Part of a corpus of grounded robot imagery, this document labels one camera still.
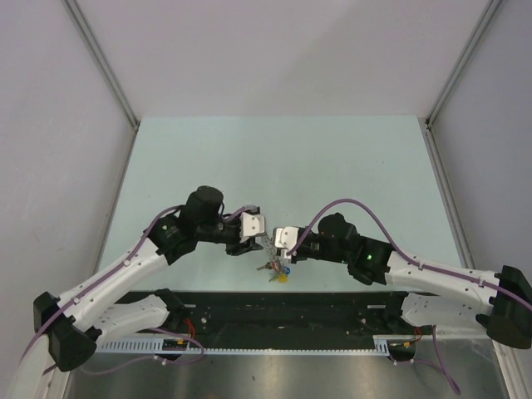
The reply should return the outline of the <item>metal keyring disc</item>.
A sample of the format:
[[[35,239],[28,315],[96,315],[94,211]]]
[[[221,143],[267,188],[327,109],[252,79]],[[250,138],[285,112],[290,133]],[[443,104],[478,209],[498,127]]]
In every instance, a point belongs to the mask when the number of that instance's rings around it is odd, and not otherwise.
[[[275,271],[276,273],[285,273],[285,267],[277,255],[277,249],[275,248],[271,238],[267,235],[261,238],[262,245],[268,255],[267,268]]]

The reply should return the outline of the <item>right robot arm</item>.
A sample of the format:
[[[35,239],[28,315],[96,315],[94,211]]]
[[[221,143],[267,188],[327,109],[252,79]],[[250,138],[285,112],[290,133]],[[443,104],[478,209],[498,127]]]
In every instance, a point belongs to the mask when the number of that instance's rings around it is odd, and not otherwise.
[[[392,333],[411,325],[484,328],[507,347],[531,347],[531,285],[515,267],[485,271],[431,264],[360,235],[340,213],[321,219],[317,231],[277,228],[273,241],[278,255],[292,264],[306,259],[346,264],[360,283],[410,288],[401,304],[383,313]]]

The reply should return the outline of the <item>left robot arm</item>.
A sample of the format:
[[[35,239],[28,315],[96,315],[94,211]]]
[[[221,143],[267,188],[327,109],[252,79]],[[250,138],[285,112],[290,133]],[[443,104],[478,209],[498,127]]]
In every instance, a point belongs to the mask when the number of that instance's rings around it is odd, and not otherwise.
[[[44,292],[33,301],[35,337],[47,339],[47,353],[62,372],[84,364],[105,338],[161,327],[172,333],[182,326],[180,302],[168,291],[152,294],[146,304],[117,305],[143,278],[195,251],[200,242],[222,244],[229,256],[260,250],[265,217],[257,205],[228,216],[219,211],[224,196],[200,186],[184,204],[159,212],[139,240],[113,264],[76,287],[55,296]]]

